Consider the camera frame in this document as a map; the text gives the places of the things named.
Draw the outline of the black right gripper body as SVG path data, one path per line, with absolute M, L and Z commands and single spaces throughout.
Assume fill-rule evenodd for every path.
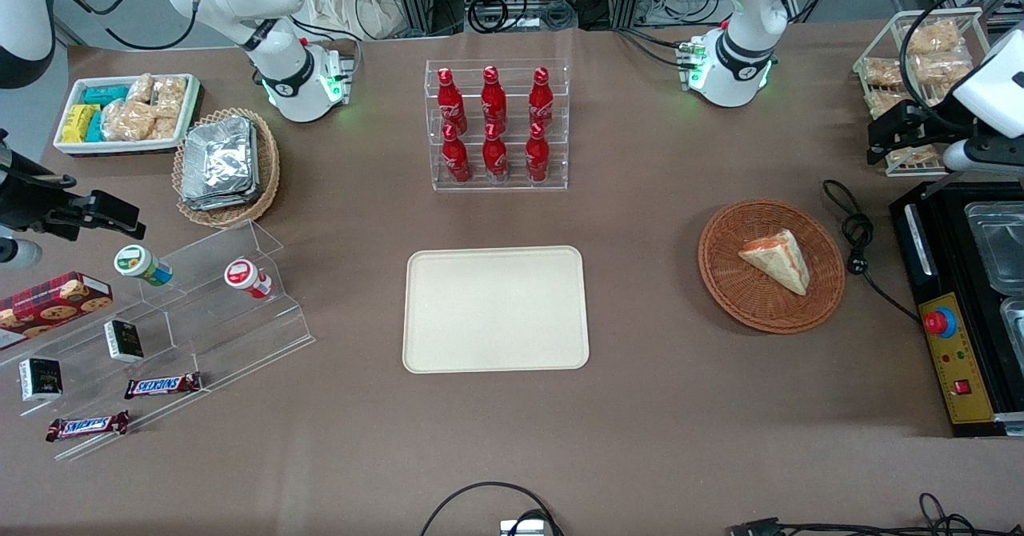
M 6 142 L 7 136 L 6 130 L 1 131 L 1 225 L 60 238 L 79 236 L 79 226 L 62 219 L 65 208 L 77 197 L 68 189 L 77 185 L 77 180 L 14 152 Z

